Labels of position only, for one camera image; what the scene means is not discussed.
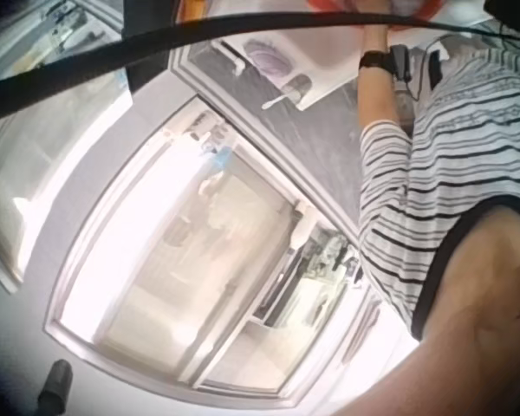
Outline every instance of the person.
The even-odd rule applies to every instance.
[[[363,31],[388,52],[387,26]],[[520,56],[448,68],[410,138],[392,75],[361,65],[361,265],[420,344],[341,416],[501,414],[520,380]]]

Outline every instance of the black cable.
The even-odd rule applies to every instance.
[[[519,36],[500,35],[477,28],[372,13],[252,13],[213,17],[131,36],[1,80],[0,118],[148,56],[188,44],[255,31],[366,24],[439,29],[520,41]]]

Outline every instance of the black device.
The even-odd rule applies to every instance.
[[[57,416],[64,414],[72,380],[73,371],[67,361],[58,360],[52,364],[44,387],[38,396],[38,408],[34,415]]]

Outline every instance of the black strap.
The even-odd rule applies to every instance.
[[[381,68],[391,75],[397,75],[397,66],[393,55],[379,50],[369,50],[359,63],[359,68]]]

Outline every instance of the white wall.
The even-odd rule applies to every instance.
[[[193,96],[194,92],[170,73],[141,89],[133,107],[91,149],[58,195],[22,287],[9,295],[0,286],[0,386],[22,413],[31,414],[35,409],[50,366],[59,359],[68,360],[74,371],[67,410],[72,416],[298,416],[311,413],[321,399],[320,393],[312,393],[297,409],[273,412],[239,412],[178,402],[116,380],[79,360],[44,333],[48,302],[62,261],[93,204],[139,144]],[[326,388],[332,381],[321,377],[319,383]]]

